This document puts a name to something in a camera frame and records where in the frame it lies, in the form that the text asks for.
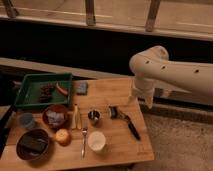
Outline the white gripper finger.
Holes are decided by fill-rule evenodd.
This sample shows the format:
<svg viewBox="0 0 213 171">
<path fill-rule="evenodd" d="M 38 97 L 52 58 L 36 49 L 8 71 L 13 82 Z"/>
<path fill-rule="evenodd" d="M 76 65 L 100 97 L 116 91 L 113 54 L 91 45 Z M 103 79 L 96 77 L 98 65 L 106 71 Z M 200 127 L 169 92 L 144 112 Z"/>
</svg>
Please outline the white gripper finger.
<svg viewBox="0 0 213 171">
<path fill-rule="evenodd" d="M 136 100 L 137 96 L 136 96 L 136 92 L 134 89 L 132 89 L 130 91 L 130 94 L 128 96 L 128 103 L 131 104 L 132 102 L 134 102 Z"/>
<path fill-rule="evenodd" d="M 151 109 L 153 107 L 153 97 L 147 97 L 145 99 L 146 106 Z"/>
</svg>

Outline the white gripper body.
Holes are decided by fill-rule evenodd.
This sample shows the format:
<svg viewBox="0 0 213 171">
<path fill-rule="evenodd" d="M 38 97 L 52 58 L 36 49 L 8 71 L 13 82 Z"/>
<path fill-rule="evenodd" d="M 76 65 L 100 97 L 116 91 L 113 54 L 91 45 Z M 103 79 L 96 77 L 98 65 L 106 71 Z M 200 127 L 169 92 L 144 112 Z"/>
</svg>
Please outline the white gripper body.
<svg viewBox="0 0 213 171">
<path fill-rule="evenodd" d="M 147 78 L 135 77 L 132 84 L 132 94 L 144 100 L 152 100 L 155 91 L 155 81 Z"/>
</svg>

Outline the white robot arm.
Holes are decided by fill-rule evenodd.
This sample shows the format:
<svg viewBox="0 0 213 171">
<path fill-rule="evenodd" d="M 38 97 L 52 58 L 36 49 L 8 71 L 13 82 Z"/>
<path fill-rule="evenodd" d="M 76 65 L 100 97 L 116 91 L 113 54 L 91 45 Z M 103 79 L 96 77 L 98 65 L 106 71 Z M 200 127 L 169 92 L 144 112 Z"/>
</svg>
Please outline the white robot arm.
<svg viewBox="0 0 213 171">
<path fill-rule="evenodd" d="M 206 97 L 213 103 L 213 64 L 170 61 L 163 46 L 154 46 L 135 54 L 129 67 L 134 74 L 131 98 L 144 99 L 148 108 L 153 106 L 156 80 Z"/>
</svg>

